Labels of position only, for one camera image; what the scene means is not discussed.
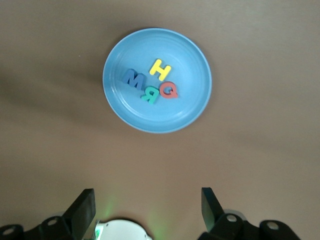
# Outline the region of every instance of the plate rim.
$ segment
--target plate rim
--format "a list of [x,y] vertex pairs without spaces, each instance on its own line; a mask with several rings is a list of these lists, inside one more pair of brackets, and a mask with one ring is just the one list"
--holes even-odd
[[[162,31],[162,32],[168,32],[168,33],[171,33],[171,34],[174,34],[174,35],[177,35],[183,39],[185,39],[186,41],[188,41],[189,44],[191,44],[197,51],[198,53],[201,55],[201,58],[203,59],[204,63],[205,63],[205,66],[206,66],[206,69],[207,69],[207,73],[208,73],[208,77],[209,77],[209,86],[208,86],[208,92],[207,92],[207,95],[206,95],[206,98],[205,98],[205,101],[203,102],[201,108],[199,111],[197,111],[197,113],[191,117],[190,120],[186,121],[186,123],[180,125],[179,127],[174,127],[174,128],[170,128],[169,130],[148,130],[148,129],[145,129],[145,128],[142,128],[142,127],[139,127],[139,126],[136,126],[134,125],[133,123],[129,122],[128,120],[124,119],[114,108],[114,106],[110,103],[110,100],[109,100],[109,96],[107,94],[107,91],[106,91],[106,86],[105,86],[105,74],[106,74],[106,67],[107,67],[107,63],[110,61],[110,58],[112,57],[112,53],[115,52],[117,50],[117,47],[119,45],[122,44],[122,42],[126,41],[128,38],[130,38],[131,36],[133,35],[136,35],[136,34],[140,34],[141,32],[152,32],[152,31]],[[211,93],[212,93],[212,86],[213,86],[213,78],[212,78],[212,72],[211,72],[211,68],[209,66],[209,63],[208,63],[208,60],[207,58],[205,57],[204,53],[201,51],[201,49],[191,40],[189,39],[188,37],[186,37],[185,35],[179,33],[179,32],[176,32],[174,30],[170,30],[170,29],[167,29],[167,28],[161,28],[161,27],[150,27],[150,28],[143,28],[143,29],[140,29],[140,30],[137,30],[137,31],[133,31],[132,33],[126,35],[125,37],[123,37],[120,41],[118,41],[116,43],[116,45],[114,45],[114,47],[112,48],[112,50],[110,51],[110,53],[108,54],[108,57],[106,58],[105,60],[105,63],[104,63],[104,66],[103,66],[103,72],[102,72],[102,86],[103,86],[103,91],[104,91],[104,95],[106,97],[106,100],[108,101],[111,109],[113,110],[113,112],[122,120],[124,121],[126,124],[128,124],[129,126],[137,129],[137,130],[140,130],[140,131],[143,131],[143,132],[147,132],[147,133],[152,133],[152,134],[167,134],[167,133],[173,133],[173,132],[176,132],[176,131],[179,131],[187,126],[189,126],[190,124],[192,124],[196,119],[199,118],[199,116],[204,112],[205,108],[207,107],[208,105],[208,102],[210,100],[210,97],[211,97]]]

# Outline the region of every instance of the blue plate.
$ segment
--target blue plate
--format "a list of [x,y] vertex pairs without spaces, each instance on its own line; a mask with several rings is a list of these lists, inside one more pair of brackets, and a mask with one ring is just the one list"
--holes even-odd
[[[157,59],[162,61],[161,68],[171,66],[163,81],[160,71],[150,74]],[[144,75],[141,89],[123,81],[130,69]],[[165,82],[174,83],[177,97],[159,94],[153,104],[142,98],[146,89],[160,89]],[[203,112],[212,78],[204,54],[190,39],[172,30],[147,28],[126,36],[112,49],[103,69],[103,88],[111,108],[127,124],[149,133],[170,133],[191,124]],[[162,93],[170,90],[166,87]]]

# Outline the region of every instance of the foam letter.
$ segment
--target foam letter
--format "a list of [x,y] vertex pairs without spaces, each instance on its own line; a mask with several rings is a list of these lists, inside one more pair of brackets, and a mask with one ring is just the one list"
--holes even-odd
[[142,100],[149,101],[150,104],[153,104],[157,97],[159,96],[159,90],[154,86],[148,86],[144,90],[145,95],[141,97]]
[[[165,88],[171,88],[169,90],[169,93],[165,92]],[[166,99],[172,99],[172,98],[178,97],[176,85],[171,81],[165,81],[164,83],[162,83],[160,85],[159,91],[160,91],[161,96]]]
[[163,81],[165,80],[166,76],[168,75],[168,73],[170,72],[171,70],[171,66],[167,65],[165,66],[165,68],[161,68],[160,67],[160,64],[162,63],[161,59],[157,59],[155,61],[155,63],[153,64],[153,66],[151,67],[149,73],[151,75],[155,75],[156,72],[160,73],[160,76],[159,76],[159,80],[160,81]]
[[142,85],[145,81],[145,75],[142,73],[137,74],[137,72],[134,69],[129,69],[126,71],[126,74],[124,75],[122,81],[125,84],[129,84],[130,87],[136,87],[138,90],[142,90]]

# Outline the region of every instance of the letter m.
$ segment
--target letter m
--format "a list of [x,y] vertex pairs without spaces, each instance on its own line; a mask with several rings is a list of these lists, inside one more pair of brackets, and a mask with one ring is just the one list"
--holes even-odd
[[138,90],[142,90],[144,81],[145,75],[143,75],[142,73],[137,74],[134,69],[129,69],[122,79],[122,82],[124,82],[125,84],[129,84],[130,87],[134,87]]

